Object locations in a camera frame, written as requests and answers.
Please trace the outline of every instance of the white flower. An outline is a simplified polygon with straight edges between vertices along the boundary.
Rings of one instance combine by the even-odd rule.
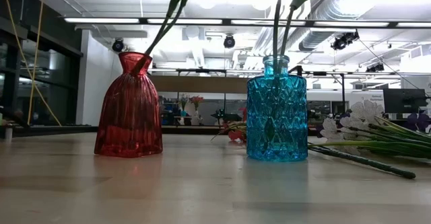
[[[347,122],[352,125],[352,127],[357,127],[359,129],[364,128],[364,123],[360,119],[351,119],[351,120],[343,120],[343,122],[347,126]],[[366,137],[358,136],[358,133],[354,130],[350,130],[346,127],[341,129],[337,129],[337,123],[334,120],[326,118],[323,121],[323,130],[321,131],[322,136],[327,138],[327,143],[336,143],[342,141],[351,141],[351,140],[366,140]],[[345,153],[350,153],[354,155],[360,155],[360,152],[355,146],[334,146],[334,149],[338,151],[343,151]]]
[[[323,130],[321,130],[321,134],[327,138],[327,143],[343,141],[343,135],[337,132],[337,123],[329,118],[323,121]]]
[[[366,124],[378,124],[375,116],[380,116],[384,112],[383,106],[369,100],[364,100],[364,103],[358,102],[350,109],[352,110],[350,116],[365,120]]]

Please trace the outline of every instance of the vase neck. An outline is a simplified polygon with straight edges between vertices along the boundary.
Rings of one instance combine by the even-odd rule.
[[[289,57],[285,55],[277,56],[277,67],[278,70],[274,68],[274,56],[266,56],[263,58],[263,64],[265,66],[265,76],[270,76],[274,74],[288,75],[288,63]]]
[[[131,73],[134,66],[139,60],[145,60],[145,63],[138,73],[138,75],[145,75],[147,73],[148,67],[153,60],[149,55],[139,53],[139,52],[122,52],[119,54],[121,66],[123,67],[123,73]]]

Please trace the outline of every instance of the spotlight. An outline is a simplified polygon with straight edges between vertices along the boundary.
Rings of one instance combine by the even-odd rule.
[[[375,65],[370,65],[366,68],[366,73],[376,73],[376,72],[381,72],[384,71],[385,67],[383,66],[382,63],[378,63]]]
[[[335,41],[331,44],[331,48],[333,50],[343,50],[357,39],[359,39],[358,30],[356,30],[356,32],[346,32],[341,36],[335,37]]]
[[[233,48],[235,46],[235,39],[233,35],[227,35],[224,39],[224,48]]]
[[[124,42],[122,38],[116,38],[114,44],[112,45],[112,49],[115,52],[122,52],[124,49]]]
[[[383,64],[382,63],[379,63],[377,66],[376,66],[376,71],[384,71],[385,70],[385,67],[383,66]]]

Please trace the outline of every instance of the red glass vase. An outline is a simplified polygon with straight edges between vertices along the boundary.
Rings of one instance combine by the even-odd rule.
[[[123,74],[106,92],[94,153],[115,157],[161,153],[158,95],[146,75],[152,58],[138,52],[122,52],[119,57]],[[141,59],[145,60],[142,69],[132,73]]]

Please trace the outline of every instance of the cable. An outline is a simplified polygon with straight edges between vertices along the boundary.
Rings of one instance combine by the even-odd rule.
[[[415,87],[416,89],[420,89],[418,86],[414,85],[412,82],[410,82],[408,79],[404,78],[401,74],[399,74],[398,72],[396,72],[394,69],[392,69],[388,64],[386,64],[385,62],[383,62],[382,59],[380,59],[380,57],[378,57],[368,46],[365,45],[365,43],[361,40],[358,39],[382,64],[386,65],[386,67],[388,67],[390,70],[392,70],[394,73],[396,73],[398,76],[400,76],[400,78],[406,80],[406,82],[408,82],[409,84],[411,84],[413,87]]]
[[[14,34],[15,34],[15,39],[16,39],[16,42],[17,42],[17,44],[18,44],[18,48],[19,48],[19,50],[20,50],[22,60],[23,60],[23,62],[26,64],[26,69],[27,69],[27,72],[28,72],[28,74],[29,74],[29,76],[30,76],[31,80],[32,80],[32,81],[34,81],[34,77],[33,77],[33,75],[31,74],[31,71],[30,71],[30,70],[29,70],[29,68],[28,68],[28,63],[27,63],[27,60],[26,60],[26,56],[24,55],[24,51],[22,50],[21,42],[20,42],[20,39],[18,38],[18,33],[16,32],[16,26],[15,26],[15,22],[13,21],[12,10],[11,10],[11,4],[10,4],[9,0],[6,0],[6,5],[7,5],[7,10],[8,10],[8,12],[9,12],[9,17],[11,18],[11,23],[12,23],[13,32],[14,32]],[[47,102],[45,101],[45,99],[43,98],[43,95],[42,95],[42,93],[40,92],[40,90],[39,90],[38,86],[37,86],[37,85],[34,85],[34,88],[35,88],[35,89],[36,89],[36,91],[39,93],[40,99],[43,101],[43,103],[45,104],[46,108],[48,108],[48,111],[51,113],[51,115],[52,115],[52,116],[54,117],[54,119],[57,121],[57,123],[59,124],[59,126],[61,126],[61,123],[59,122],[59,119],[57,119],[57,117],[54,115],[53,111],[52,111],[52,110],[51,110],[51,108],[49,107],[48,103],[47,103]]]
[[[40,39],[40,27],[42,25],[42,14],[43,14],[43,4],[44,0],[40,0],[40,13],[39,13],[39,26],[38,26],[38,35],[36,39],[36,52],[34,53],[34,64],[33,64],[33,79],[36,76],[36,64],[38,62],[38,46],[39,46],[39,39]],[[28,117],[27,117],[27,124],[30,125],[30,119],[32,117],[32,107],[33,107],[33,94],[34,94],[34,80],[32,80],[32,91],[30,92],[30,103],[28,106]]]

